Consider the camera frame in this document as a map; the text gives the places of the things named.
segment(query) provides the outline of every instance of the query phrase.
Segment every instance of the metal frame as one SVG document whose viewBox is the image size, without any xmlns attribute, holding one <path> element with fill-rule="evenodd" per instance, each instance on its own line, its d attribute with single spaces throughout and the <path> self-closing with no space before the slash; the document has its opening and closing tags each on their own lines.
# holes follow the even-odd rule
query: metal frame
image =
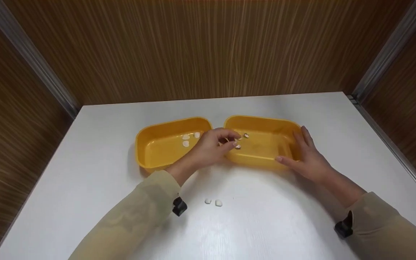
<svg viewBox="0 0 416 260">
<path fill-rule="evenodd" d="M 395 28 L 385 46 L 378 53 L 365 75 L 360 79 L 352 95 L 358 102 L 363 102 L 373 90 L 381 76 L 404 48 L 416 31 L 416 0 L 412 3 L 398 26 Z"/>
<path fill-rule="evenodd" d="M 348 96 L 348 98 L 353 103 L 354 107 L 359 111 L 360 115 L 362 115 L 367 121 L 367 123 L 372 127 L 372 129 L 377 133 L 378 137 L 385 143 L 386 147 L 392 152 L 395 158 L 399 161 L 399 163 L 406 169 L 412 179 L 416 182 L 416 169 L 414 166 L 409 162 L 409 160 L 404 156 L 401 150 L 395 145 L 395 143 L 391 140 L 391 138 L 386 135 L 386 133 L 381 129 L 381 127 L 373 120 L 370 114 L 361 106 L 359 105 L 352 96 Z"/>
<path fill-rule="evenodd" d="M 71 118 L 75 118 L 78 114 L 78 104 L 73 95 L 62 84 L 51 66 L 46 62 L 44 57 L 35 47 L 28 35 L 22 29 L 16 18 L 0 0 L 0 29 L 7 39 L 27 61 L 28 65 L 35 71 L 36 75 L 45 84 L 47 89 L 59 101 Z"/>
</svg>

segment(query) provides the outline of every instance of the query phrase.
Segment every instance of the table surface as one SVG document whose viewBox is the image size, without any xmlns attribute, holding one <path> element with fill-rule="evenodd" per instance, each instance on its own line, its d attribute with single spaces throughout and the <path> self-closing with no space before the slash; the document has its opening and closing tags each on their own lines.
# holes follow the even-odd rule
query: table surface
<svg viewBox="0 0 416 260">
<path fill-rule="evenodd" d="M 68 259 L 143 180 L 134 160 L 142 128 L 194 116 L 221 127 L 236 114 L 305 125 L 334 168 L 416 225 L 416 183 L 342 92 L 88 105 L 6 234 L 0 260 Z M 338 204 L 293 174 L 223 164 L 193 175 L 180 195 L 188 210 L 171 214 L 130 259 L 357 258 L 333 230 Z"/>
</svg>

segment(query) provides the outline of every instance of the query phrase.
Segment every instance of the hand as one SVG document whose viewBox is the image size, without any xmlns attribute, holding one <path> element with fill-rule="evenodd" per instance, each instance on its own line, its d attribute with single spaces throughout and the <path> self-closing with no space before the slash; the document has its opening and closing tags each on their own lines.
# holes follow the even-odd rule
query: hand
<svg viewBox="0 0 416 260">
<path fill-rule="evenodd" d="M 302 126 L 303 136 L 293 132 L 293 136 L 301 151 L 301 161 L 295 161 L 284 156 L 277 156 L 276 161 L 293 169 L 307 179 L 321 184 L 326 178 L 337 173 L 330 163 L 317 151 L 314 140 L 306 127 Z"/>
<path fill-rule="evenodd" d="M 235 139 L 241 136 L 232 130 L 216 128 L 203 133 L 197 144 L 185 157 L 189 158 L 196 169 L 218 163 L 224 155 L 235 148 Z"/>
<path fill-rule="evenodd" d="M 237 145 L 235 138 L 241 136 L 229 129 L 216 128 L 207 131 L 186 155 L 170 165 L 166 171 L 182 186 L 196 170 L 218 163 L 228 151 L 234 149 Z"/>
</svg>

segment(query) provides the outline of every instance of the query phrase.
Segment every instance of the beige sleeve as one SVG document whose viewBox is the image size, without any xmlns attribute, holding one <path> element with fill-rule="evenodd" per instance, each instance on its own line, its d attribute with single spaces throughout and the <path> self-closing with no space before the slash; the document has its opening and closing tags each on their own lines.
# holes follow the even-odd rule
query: beige sleeve
<svg viewBox="0 0 416 260">
<path fill-rule="evenodd" d="M 125 259 L 172 212 L 180 189 L 166 171 L 152 173 L 96 224 L 69 260 Z"/>
<path fill-rule="evenodd" d="M 416 259 L 416 226 L 375 193 L 364 194 L 348 211 L 354 235 L 372 259 Z"/>
</svg>

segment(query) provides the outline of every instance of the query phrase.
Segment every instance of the plastic container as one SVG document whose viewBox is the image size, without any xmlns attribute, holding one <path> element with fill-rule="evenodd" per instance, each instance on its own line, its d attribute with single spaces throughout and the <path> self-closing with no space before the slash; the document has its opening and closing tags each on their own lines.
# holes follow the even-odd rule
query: plastic container
<svg viewBox="0 0 416 260">
<path fill-rule="evenodd" d="M 286 167 L 275 161 L 279 155 L 301 159 L 293 131 L 302 134 L 298 124 L 289 120 L 264 117 L 231 116 L 224 122 L 224 128 L 242 135 L 238 144 L 241 149 L 231 150 L 226 157 L 237 164 L 282 170 Z"/>
<path fill-rule="evenodd" d="M 147 172 L 162 170 L 184 156 L 199 140 L 195 132 L 211 130 L 211 124 L 203 117 L 191 117 L 142 129 L 136 136 L 136 161 Z M 182 136 L 189 134 L 189 146 L 183 146 Z"/>
</svg>

